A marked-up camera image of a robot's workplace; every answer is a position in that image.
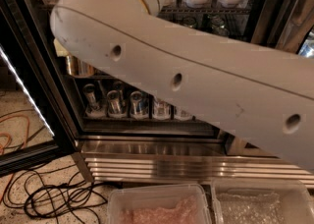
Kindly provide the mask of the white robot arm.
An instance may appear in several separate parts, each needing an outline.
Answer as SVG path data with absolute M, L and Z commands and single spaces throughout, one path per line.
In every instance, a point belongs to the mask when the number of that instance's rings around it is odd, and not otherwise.
M 50 27 L 81 61 L 314 171 L 314 63 L 158 18 L 165 0 L 59 0 Z

